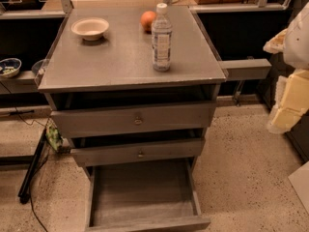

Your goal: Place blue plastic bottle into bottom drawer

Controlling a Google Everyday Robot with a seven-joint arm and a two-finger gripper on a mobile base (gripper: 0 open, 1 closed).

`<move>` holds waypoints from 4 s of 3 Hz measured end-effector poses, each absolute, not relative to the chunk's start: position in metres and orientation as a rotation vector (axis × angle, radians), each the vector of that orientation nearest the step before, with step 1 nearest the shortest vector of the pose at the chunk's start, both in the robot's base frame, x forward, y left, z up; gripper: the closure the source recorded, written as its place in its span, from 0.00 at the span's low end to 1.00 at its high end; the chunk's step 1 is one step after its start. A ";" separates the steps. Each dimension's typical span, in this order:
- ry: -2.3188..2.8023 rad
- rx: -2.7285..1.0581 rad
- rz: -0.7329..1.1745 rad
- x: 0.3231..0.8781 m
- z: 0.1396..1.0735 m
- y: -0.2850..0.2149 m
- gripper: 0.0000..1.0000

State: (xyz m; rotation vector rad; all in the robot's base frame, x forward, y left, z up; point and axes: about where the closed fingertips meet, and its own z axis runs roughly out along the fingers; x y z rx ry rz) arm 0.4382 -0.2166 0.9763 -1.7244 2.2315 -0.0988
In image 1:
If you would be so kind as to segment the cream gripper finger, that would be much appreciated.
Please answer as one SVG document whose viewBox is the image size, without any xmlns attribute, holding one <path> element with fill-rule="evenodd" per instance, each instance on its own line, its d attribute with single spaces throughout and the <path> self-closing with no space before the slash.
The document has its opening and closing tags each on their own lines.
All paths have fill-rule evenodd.
<svg viewBox="0 0 309 232">
<path fill-rule="evenodd" d="M 295 70 L 288 77 L 279 76 L 267 130 L 283 134 L 290 131 L 309 110 L 309 71 Z"/>
<path fill-rule="evenodd" d="M 278 34 L 276 34 L 273 38 L 265 43 L 263 46 L 263 51 L 276 54 L 282 52 L 284 49 L 284 40 L 286 37 L 287 30 L 284 29 Z"/>
</svg>

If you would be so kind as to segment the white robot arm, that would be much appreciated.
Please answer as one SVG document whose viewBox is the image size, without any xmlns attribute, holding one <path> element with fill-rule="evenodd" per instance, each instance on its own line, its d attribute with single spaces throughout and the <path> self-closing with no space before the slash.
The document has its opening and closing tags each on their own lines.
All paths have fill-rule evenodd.
<svg viewBox="0 0 309 232">
<path fill-rule="evenodd" d="M 283 54 L 283 60 L 295 70 L 288 77 L 279 76 L 275 105 L 267 121 L 270 133 L 290 131 L 309 110 L 309 3 L 282 30 L 266 42 L 263 50 Z"/>
</svg>

